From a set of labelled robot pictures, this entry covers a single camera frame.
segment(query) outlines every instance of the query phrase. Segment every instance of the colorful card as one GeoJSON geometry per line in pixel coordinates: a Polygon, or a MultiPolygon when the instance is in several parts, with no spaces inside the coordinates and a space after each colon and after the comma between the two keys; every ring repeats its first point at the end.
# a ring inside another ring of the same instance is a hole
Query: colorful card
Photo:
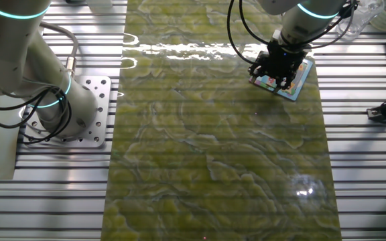
{"type": "MultiPolygon", "coordinates": [[[[292,81],[291,88],[287,90],[278,90],[277,94],[286,97],[290,100],[297,100],[300,90],[302,89],[303,84],[306,81],[306,78],[308,77],[309,71],[311,70],[313,64],[314,63],[309,60],[304,60],[303,63],[300,64],[298,73],[292,81]]],[[[270,78],[268,76],[258,77],[252,84],[270,91],[274,91],[276,87],[275,79],[270,78]]]]}

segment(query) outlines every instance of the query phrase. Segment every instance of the marble pattern surface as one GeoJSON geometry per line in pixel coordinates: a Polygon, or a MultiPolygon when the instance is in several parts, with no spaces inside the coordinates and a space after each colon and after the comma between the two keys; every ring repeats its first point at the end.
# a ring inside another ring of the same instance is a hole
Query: marble pattern surface
{"type": "MultiPolygon", "coordinates": [[[[315,68],[296,102],[250,84],[228,6],[129,0],[103,241],[340,240],[315,68]]],[[[261,37],[280,27],[244,12],[261,37]]]]}

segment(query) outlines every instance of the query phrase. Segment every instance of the white robotic arm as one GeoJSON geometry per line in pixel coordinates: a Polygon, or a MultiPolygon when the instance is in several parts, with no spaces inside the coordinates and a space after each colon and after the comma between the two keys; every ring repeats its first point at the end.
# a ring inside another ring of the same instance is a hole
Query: white robotic arm
{"type": "MultiPolygon", "coordinates": [[[[97,114],[97,100],[88,88],[75,81],[74,73],[62,65],[38,32],[50,2],[0,0],[0,95],[14,92],[16,97],[27,101],[32,98],[31,93],[42,90],[43,86],[56,86],[66,95],[65,105],[61,105],[62,98],[53,92],[47,92],[40,103],[30,104],[36,104],[36,113],[45,129],[58,133],[60,138],[69,138],[92,123],[97,114]]],[[[4,126],[0,125],[3,128],[17,125],[4,126]]]]}
{"type": "MultiPolygon", "coordinates": [[[[348,17],[348,12],[344,11],[343,7],[346,0],[257,1],[270,14],[286,12],[283,15],[282,30],[277,30],[269,42],[262,41],[267,44],[268,51],[259,54],[249,68],[249,73],[253,80],[264,75],[274,78],[277,84],[276,92],[280,88],[288,89],[296,77],[299,65],[306,57],[304,50],[309,48],[309,43],[325,33],[331,21],[341,11],[341,17],[348,17]]],[[[352,10],[352,13],[354,5],[350,5],[348,9],[352,10]]],[[[251,33],[244,19],[243,23],[251,33]]]]}

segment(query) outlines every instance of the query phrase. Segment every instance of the table surface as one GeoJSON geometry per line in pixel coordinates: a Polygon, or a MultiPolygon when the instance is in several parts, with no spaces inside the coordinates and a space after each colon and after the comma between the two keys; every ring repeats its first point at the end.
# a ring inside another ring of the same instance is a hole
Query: table surface
{"type": "MultiPolygon", "coordinates": [[[[110,13],[94,14],[85,4],[53,0],[44,20],[78,37],[76,74],[111,78],[107,145],[41,153],[20,147],[13,180],[0,181],[0,240],[101,237],[126,6],[114,0],[110,13]]],[[[64,62],[72,42],[48,30],[44,38],[64,62]]],[[[344,240],[386,240],[386,125],[365,114],[386,101],[385,42],[386,33],[368,27],[354,43],[314,52],[344,240]]]]}

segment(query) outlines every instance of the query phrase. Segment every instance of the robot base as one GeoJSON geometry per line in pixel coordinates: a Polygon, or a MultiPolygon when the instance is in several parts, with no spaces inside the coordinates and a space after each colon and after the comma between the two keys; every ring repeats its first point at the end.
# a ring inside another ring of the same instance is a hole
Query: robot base
{"type": "MultiPolygon", "coordinates": [[[[49,141],[27,145],[31,149],[99,149],[105,144],[105,135],[107,133],[107,117],[109,111],[109,101],[111,93],[111,80],[106,76],[76,76],[76,81],[89,88],[96,96],[98,109],[96,117],[92,124],[86,128],[77,137],[61,139],[53,137],[49,141]]],[[[35,114],[28,121],[29,126],[26,126],[25,134],[37,138],[44,138],[48,132],[40,132],[44,130],[38,116],[35,114]]]]}

